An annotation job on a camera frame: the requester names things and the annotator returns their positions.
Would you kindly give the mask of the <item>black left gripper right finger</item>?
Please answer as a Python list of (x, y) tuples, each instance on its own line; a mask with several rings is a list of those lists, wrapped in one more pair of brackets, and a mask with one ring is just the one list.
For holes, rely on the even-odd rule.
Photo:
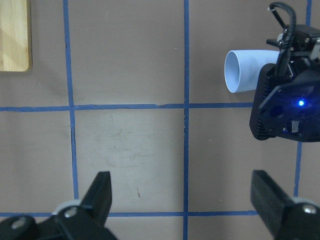
[(264, 170), (251, 174), (250, 201), (265, 227), (276, 238), (295, 202)]

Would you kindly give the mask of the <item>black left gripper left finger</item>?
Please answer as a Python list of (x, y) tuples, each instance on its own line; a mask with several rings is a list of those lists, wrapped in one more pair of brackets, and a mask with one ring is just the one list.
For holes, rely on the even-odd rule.
[(105, 226), (112, 205), (112, 184), (109, 171), (100, 171), (80, 202), (81, 218), (86, 230)]

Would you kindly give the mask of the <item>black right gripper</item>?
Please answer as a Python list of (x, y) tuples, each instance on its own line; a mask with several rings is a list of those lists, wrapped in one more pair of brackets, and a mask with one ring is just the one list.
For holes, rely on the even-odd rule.
[(319, 142), (319, 55), (319, 29), (298, 24), (285, 74), (278, 75), (277, 63), (267, 63), (261, 68), (249, 120), (257, 140), (279, 137)]

